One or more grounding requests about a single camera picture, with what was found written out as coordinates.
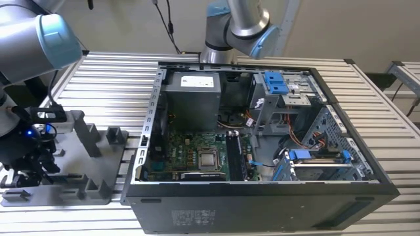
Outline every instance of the orange wire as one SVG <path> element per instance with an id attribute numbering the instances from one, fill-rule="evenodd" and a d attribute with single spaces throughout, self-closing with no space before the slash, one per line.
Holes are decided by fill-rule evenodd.
<path id="1" fill-rule="evenodd" d="M 290 135 L 291 135 L 291 139 L 293 141 L 305 149 L 310 149 L 310 147 L 307 147 L 306 145 L 302 144 L 302 142 L 299 141 L 294 131 L 293 131 L 293 124 L 291 124 L 291 116 L 290 114 L 286 115 L 287 116 L 287 122 L 289 122 L 289 125 L 290 125 Z"/>

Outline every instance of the white wall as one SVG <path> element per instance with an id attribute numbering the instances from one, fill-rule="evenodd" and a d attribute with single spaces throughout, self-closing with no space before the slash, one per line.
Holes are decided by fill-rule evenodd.
<path id="1" fill-rule="evenodd" d="M 199 52 L 206 39 L 207 4 L 211 0 L 170 0 L 175 40 L 182 51 Z M 281 24 L 286 0 L 263 0 Z M 95 0 L 90 11 L 86 0 L 67 0 L 61 8 L 77 35 L 93 51 L 175 53 L 158 10 L 151 0 Z M 169 22 L 167 1 L 159 0 Z"/>
<path id="2" fill-rule="evenodd" d="M 420 0 L 302 0 L 285 56 L 351 58 L 366 72 L 420 61 Z"/>

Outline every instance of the metal frame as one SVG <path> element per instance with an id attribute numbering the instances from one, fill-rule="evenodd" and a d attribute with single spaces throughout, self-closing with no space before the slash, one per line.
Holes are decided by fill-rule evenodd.
<path id="1" fill-rule="evenodd" d="M 389 70 L 420 97 L 420 63 L 394 61 Z"/>
<path id="2" fill-rule="evenodd" d="M 41 232 L 43 235 L 97 233 L 143 234 L 130 207 L 119 203 L 131 156 L 138 148 L 149 98 L 159 61 L 198 61 L 197 55 L 158 55 L 91 52 L 73 76 L 63 77 L 58 102 L 67 110 L 85 110 L 86 120 L 105 130 L 118 125 L 131 138 L 123 157 L 114 201 L 106 206 L 0 207 L 0 232 Z M 365 73 L 342 59 L 239 57 L 241 64 L 315 67 L 335 94 L 339 105 L 373 150 L 399 196 L 355 225 L 342 231 L 306 232 L 353 236 L 418 236 L 420 234 L 419 131 L 405 114 L 370 82 Z M 274 233 L 254 233 L 269 236 Z"/>

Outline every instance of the motherboard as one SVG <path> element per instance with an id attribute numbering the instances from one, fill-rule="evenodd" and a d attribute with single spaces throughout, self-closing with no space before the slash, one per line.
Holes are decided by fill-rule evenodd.
<path id="1" fill-rule="evenodd" d="M 170 132 L 165 147 L 155 147 L 165 158 L 149 163 L 149 180 L 258 180 L 257 167 L 250 164 L 254 160 L 250 135 L 243 134 L 238 139 L 238 143 L 233 143 L 226 134 Z"/>

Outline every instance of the blue plastic clip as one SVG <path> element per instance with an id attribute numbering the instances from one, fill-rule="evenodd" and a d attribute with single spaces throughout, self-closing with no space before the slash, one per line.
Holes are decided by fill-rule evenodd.
<path id="1" fill-rule="evenodd" d="M 265 79 L 266 79 L 271 94 L 289 94 L 290 87 L 287 83 L 285 82 L 285 78 L 281 72 L 266 70 Z"/>

